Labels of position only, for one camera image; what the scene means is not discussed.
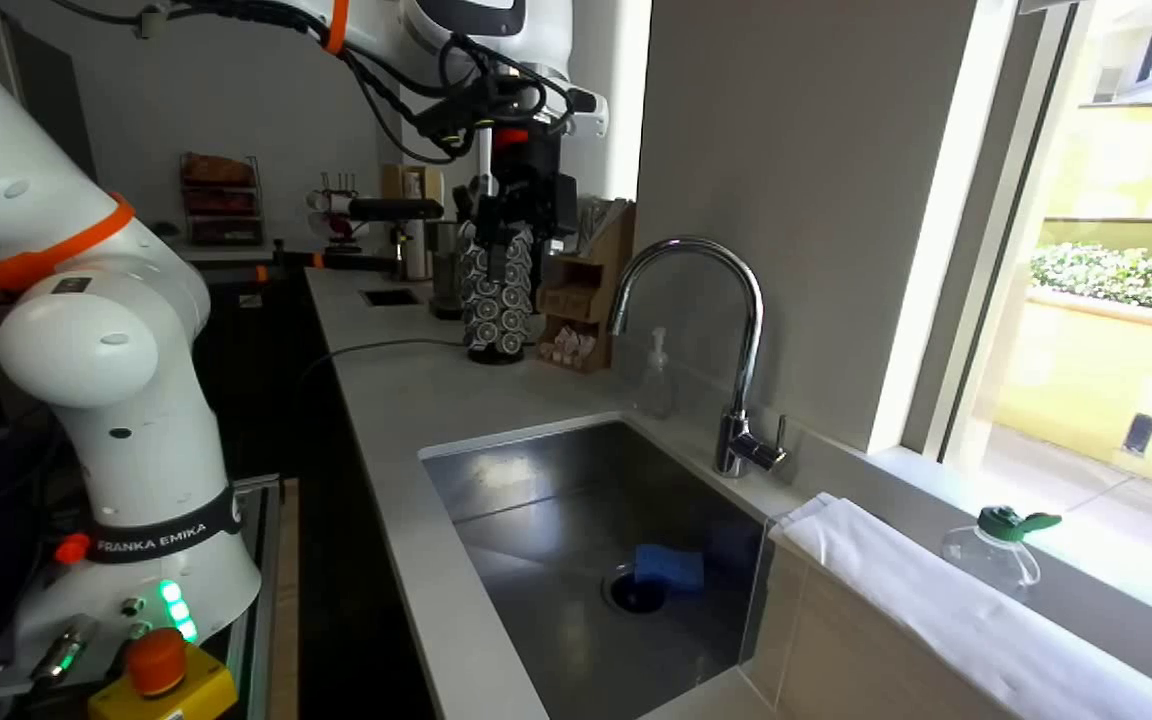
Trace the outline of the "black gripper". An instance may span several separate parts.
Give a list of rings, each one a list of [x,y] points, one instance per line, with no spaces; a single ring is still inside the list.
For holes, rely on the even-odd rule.
[[[576,234],[576,179],[562,170],[562,132],[547,125],[493,129],[493,198],[475,219],[488,228],[527,225],[540,239]]]

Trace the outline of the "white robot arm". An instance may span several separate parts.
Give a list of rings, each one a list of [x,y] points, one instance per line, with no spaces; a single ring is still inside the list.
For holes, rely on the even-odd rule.
[[[292,27],[360,77],[391,71],[427,101],[416,132],[453,157],[488,129],[576,114],[572,0],[154,0],[140,23],[191,11]],[[211,312],[206,278],[3,86],[0,293],[0,367],[55,414],[92,506],[0,640],[0,695],[155,629],[191,645],[223,633],[260,598],[260,570],[191,361]]]

